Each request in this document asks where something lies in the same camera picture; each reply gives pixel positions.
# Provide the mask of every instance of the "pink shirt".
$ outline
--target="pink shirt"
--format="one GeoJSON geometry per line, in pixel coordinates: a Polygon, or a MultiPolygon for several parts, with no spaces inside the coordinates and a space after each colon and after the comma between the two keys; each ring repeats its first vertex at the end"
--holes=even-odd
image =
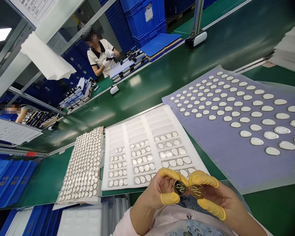
{"type": "MultiPolygon", "coordinates": [[[[273,236],[261,224],[268,236],[273,236]]],[[[131,223],[130,209],[117,224],[114,236],[139,236],[131,223]]],[[[222,221],[191,209],[183,208],[178,205],[164,206],[155,212],[151,230],[146,236],[194,236],[194,235],[225,235],[238,236],[230,230],[222,221]]]]}

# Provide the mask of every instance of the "gold pendant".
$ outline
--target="gold pendant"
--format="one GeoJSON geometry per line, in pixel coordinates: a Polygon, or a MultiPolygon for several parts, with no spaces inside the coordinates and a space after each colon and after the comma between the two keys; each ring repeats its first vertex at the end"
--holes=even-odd
{"type": "Polygon", "coordinates": [[[187,187],[180,180],[176,180],[174,183],[174,191],[178,195],[184,195],[187,192],[187,187]]]}
{"type": "Polygon", "coordinates": [[[206,194],[204,188],[201,185],[196,184],[189,185],[189,192],[195,199],[202,199],[206,194]]]}

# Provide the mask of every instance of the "woman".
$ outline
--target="woman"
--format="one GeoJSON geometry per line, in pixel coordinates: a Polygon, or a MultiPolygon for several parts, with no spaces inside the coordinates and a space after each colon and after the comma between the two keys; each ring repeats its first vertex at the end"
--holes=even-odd
{"type": "Polygon", "coordinates": [[[272,235],[245,209],[236,194],[216,178],[197,170],[189,181],[180,173],[161,168],[133,207],[125,212],[116,226],[115,236],[192,236],[192,235],[272,235]],[[180,180],[202,185],[205,198],[197,203],[206,213],[175,205],[180,197],[173,184],[180,180]]]}
{"type": "Polygon", "coordinates": [[[82,39],[90,47],[88,60],[94,73],[97,76],[103,73],[106,78],[109,76],[110,68],[115,65],[113,58],[120,58],[120,53],[106,39],[100,39],[100,37],[99,33],[91,29],[82,36],[82,39]]]}
{"type": "Polygon", "coordinates": [[[39,111],[39,109],[30,105],[20,105],[18,102],[8,105],[8,103],[8,101],[0,102],[0,110],[9,114],[19,114],[16,118],[16,123],[24,122],[31,114],[39,111]]]}

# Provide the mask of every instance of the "fluorescent light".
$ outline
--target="fluorescent light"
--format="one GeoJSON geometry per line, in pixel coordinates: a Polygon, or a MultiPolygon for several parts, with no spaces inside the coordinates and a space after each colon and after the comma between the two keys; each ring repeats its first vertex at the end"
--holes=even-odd
{"type": "Polygon", "coordinates": [[[4,41],[12,28],[0,29],[0,41],[4,41]]]}

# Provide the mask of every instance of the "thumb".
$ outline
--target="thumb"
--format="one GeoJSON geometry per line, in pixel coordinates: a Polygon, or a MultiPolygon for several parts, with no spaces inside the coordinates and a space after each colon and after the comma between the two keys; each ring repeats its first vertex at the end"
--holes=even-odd
{"type": "Polygon", "coordinates": [[[163,205],[177,204],[180,201],[180,197],[177,193],[161,193],[161,201],[163,205]]]}
{"type": "Polygon", "coordinates": [[[223,207],[218,206],[205,198],[198,199],[197,202],[199,206],[218,217],[221,221],[226,219],[226,212],[223,207]]]}

